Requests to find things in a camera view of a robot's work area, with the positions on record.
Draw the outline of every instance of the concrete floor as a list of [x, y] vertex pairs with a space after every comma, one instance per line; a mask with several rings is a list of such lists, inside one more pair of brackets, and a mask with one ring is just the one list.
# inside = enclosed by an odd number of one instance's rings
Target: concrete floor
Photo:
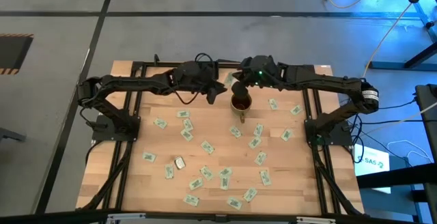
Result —
[[[100, 11], [103, 1], [0, 0], [0, 10]], [[344, 5], [354, 0], [334, 1]], [[112, 0], [109, 11], [401, 12], [407, 4], [408, 0], [363, 0], [355, 7], [339, 10], [324, 5], [323, 0]], [[421, 0], [421, 5], [434, 18], [434, 0]], [[0, 76], [0, 127], [27, 134], [25, 143], [4, 140], [0, 145], [0, 216], [29, 214], [32, 210], [96, 21], [94, 17], [0, 17], [1, 33], [35, 34], [20, 73]], [[352, 18], [106, 18], [89, 76], [109, 73], [113, 60], [151, 61], [157, 53], [163, 61], [186, 61], [199, 52], [235, 60], [273, 55], [287, 64], [329, 64], [337, 76], [361, 76], [393, 22]], [[375, 59], [406, 61], [431, 43], [421, 21], [401, 20]], [[434, 72], [370, 70], [367, 74], [368, 81], [380, 90], [381, 107], [412, 100], [415, 85], [435, 83], [436, 78]], [[417, 111], [418, 107], [411, 104], [362, 118], [367, 122], [396, 120]], [[372, 135], [383, 144], [410, 140], [431, 155], [420, 123], [400, 124]], [[74, 209], [90, 137], [85, 122], [75, 119], [47, 211]], [[382, 150], [372, 140], [363, 139], [365, 145]], [[414, 148], [399, 144], [391, 150], [405, 156]], [[427, 163], [415, 155], [410, 162]]]

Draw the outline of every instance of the black cable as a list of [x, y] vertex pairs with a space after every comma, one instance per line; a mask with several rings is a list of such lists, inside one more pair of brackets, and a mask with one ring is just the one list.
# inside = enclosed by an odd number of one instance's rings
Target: black cable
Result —
[[401, 105], [396, 105], [394, 107], [384, 107], [384, 108], [379, 108], [379, 109], [392, 109], [392, 108], [399, 108], [399, 107], [404, 107], [406, 105], [412, 104], [413, 102], [416, 102], [416, 98], [413, 98], [410, 102], [407, 102], [405, 104], [401, 104]]
[[[363, 122], [363, 124], [385, 124], [391, 122], [400, 122], [401, 120], [391, 120], [391, 121], [383, 121], [383, 122]], [[404, 120], [403, 122], [437, 122], [437, 120]]]

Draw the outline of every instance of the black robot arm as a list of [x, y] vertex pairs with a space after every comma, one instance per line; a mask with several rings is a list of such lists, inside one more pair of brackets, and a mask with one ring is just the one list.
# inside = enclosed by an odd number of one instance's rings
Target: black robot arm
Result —
[[78, 102], [84, 108], [95, 108], [103, 116], [88, 122], [93, 128], [93, 139], [132, 141], [137, 138], [139, 117], [114, 107], [106, 97], [113, 92], [152, 92], [169, 95], [176, 91], [206, 94], [213, 104], [217, 95], [227, 89], [217, 82], [219, 72], [214, 62], [188, 61], [177, 68], [151, 77], [92, 77], [78, 85]]

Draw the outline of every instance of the banknote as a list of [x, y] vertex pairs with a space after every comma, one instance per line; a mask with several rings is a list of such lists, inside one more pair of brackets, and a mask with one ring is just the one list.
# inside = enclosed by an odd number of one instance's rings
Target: banknote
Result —
[[227, 190], [229, 188], [230, 177], [221, 177], [220, 178], [220, 189]]
[[264, 129], [264, 126], [262, 126], [261, 124], [257, 124], [257, 127], [255, 128], [255, 131], [253, 132], [253, 134], [256, 137], [260, 137], [263, 129]]
[[190, 111], [178, 111], [179, 118], [190, 117]]
[[260, 143], [261, 143], [261, 138], [255, 137], [252, 139], [251, 142], [249, 142], [249, 147], [255, 149], [255, 147], [257, 147]]
[[191, 131], [192, 129], [194, 129], [193, 124], [191, 123], [191, 120], [189, 118], [184, 120], [184, 127], [187, 131]]
[[235, 197], [229, 197], [226, 202], [227, 202], [227, 204], [229, 204], [230, 206], [236, 208], [237, 210], [240, 210], [241, 206], [243, 205]]
[[143, 152], [143, 159], [148, 160], [149, 162], [153, 163], [155, 161], [156, 155], [149, 153], [149, 152]]
[[267, 153], [259, 152], [257, 158], [255, 159], [255, 163], [261, 166], [266, 158], [267, 158]]
[[174, 172], [173, 172], [173, 165], [165, 165], [165, 178], [166, 179], [173, 179]]
[[270, 186], [272, 184], [272, 181], [270, 180], [270, 176], [268, 175], [267, 170], [262, 170], [259, 172], [262, 180], [262, 184], [264, 186]]
[[189, 205], [192, 205], [194, 207], [197, 207], [197, 204], [199, 204], [199, 198], [195, 197], [193, 195], [187, 194], [184, 198], [184, 202], [186, 202]]
[[212, 147], [212, 145], [210, 143], [208, 143], [208, 141], [204, 141], [202, 142], [202, 144], [200, 145], [208, 154], [213, 153], [214, 148]]
[[270, 108], [272, 108], [272, 110], [278, 109], [278, 102], [274, 98], [269, 99], [268, 103], [270, 104]]
[[164, 129], [165, 126], [167, 125], [167, 122], [165, 120], [160, 119], [160, 118], [156, 118], [156, 120], [153, 123], [162, 129]]
[[258, 193], [257, 189], [251, 187], [243, 195], [243, 198], [249, 203], [250, 201], [252, 201], [252, 199], [256, 196], [257, 193]]
[[231, 131], [231, 134], [233, 134], [235, 136], [235, 138], [238, 138], [242, 135], [242, 133], [238, 130], [237, 127], [232, 126], [229, 131]]
[[290, 137], [292, 135], [293, 135], [293, 132], [291, 129], [285, 129], [285, 131], [281, 135], [281, 139], [283, 139], [284, 141], [288, 141], [288, 139], [290, 139]]
[[199, 188], [200, 186], [203, 186], [203, 180], [202, 178], [197, 178], [196, 180], [193, 180], [190, 182], [190, 190], [195, 190]]
[[231, 176], [231, 175], [232, 175], [232, 168], [231, 167], [224, 168], [224, 170], [222, 170], [218, 173], [218, 176], [220, 176], [221, 178]]
[[297, 114], [299, 114], [301, 111], [302, 111], [302, 107], [300, 107], [299, 104], [296, 105], [293, 109], [290, 110], [290, 112], [291, 112], [293, 115], [297, 115]]
[[190, 134], [190, 132], [189, 131], [187, 131], [187, 130], [182, 130], [182, 131], [180, 131], [180, 134], [187, 140], [187, 141], [190, 141], [191, 139], [193, 139], [194, 138], [194, 136], [192, 135], [192, 134]]
[[208, 167], [203, 167], [200, 169], [200, 173], [205, 177], [206, 180], [212, 180], [213, 174]]

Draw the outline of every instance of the black floor stripe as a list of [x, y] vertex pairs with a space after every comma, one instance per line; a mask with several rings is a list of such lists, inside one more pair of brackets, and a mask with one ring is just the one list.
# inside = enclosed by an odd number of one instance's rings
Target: black floor stripe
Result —
[[[87, 57], [85, 58], [85, 62], [83, 64], [81, 73], [79, 75], [78, 82], [82, 82], [87, 78], [89, 67], [91, 66], [91, 62], [96, 51], [98, 39], [100, 37], [100, 33], [102, 32], [103, 22], [105, 19], [104, 14], [108, 11], [109, 3], [111, 0], [104, 0], [102, 11], [100, 17], [97, 21], [96, 28], [94, 29], [94, 33], [91, 39], [91, 43], [89, 44], [89, 51]], [[59, 131], [58, 138], [56, 140], [56, 150], [51, 159], [51, 165], [48, 173], [45, 177], [44, 186], [42, 187], [42, 191], [40, 193], [40, 198], [38, 204], [36, 206], [36, 214], [43, 214], [46, 211], [48, 201], [50, 200], [51, 191], [53, 189], [53, 185], [55, 184], [57, 172], [59, 171], [59, 167], [61, 165], [62, 157], [64, 156], [64, 152], [67, 146], [68, 137], [70, 136], [71, 127], [73, 125], [74, 117], [77, 111], [77, 89], [74, 88], [74, 94], [68, 105], [68, 111], [64, 118], [64, 122], [62, 124], [61, 130]]]

